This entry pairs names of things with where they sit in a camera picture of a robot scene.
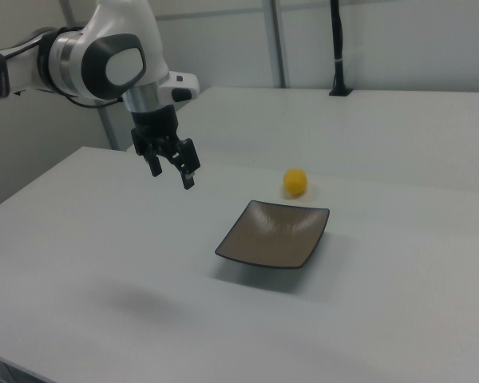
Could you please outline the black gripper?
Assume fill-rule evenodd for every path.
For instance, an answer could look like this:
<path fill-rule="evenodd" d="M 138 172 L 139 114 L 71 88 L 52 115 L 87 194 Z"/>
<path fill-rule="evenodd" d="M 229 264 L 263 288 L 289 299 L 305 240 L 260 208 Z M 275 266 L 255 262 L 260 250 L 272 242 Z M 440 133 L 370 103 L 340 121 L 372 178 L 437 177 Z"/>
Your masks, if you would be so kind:
<path fill-rule="evenodd" d="M 154 112 L 132 113 L 132 138 L 138 156 L 143 156 L 153 177 L 162 173 L 158 155 L 170 158 L 180 173 L 185 190 L 195 185 L 194 175 L 200 160 L 191 139 L 180 140 L 176 131 L 178 120 L 173 105 Z"/>

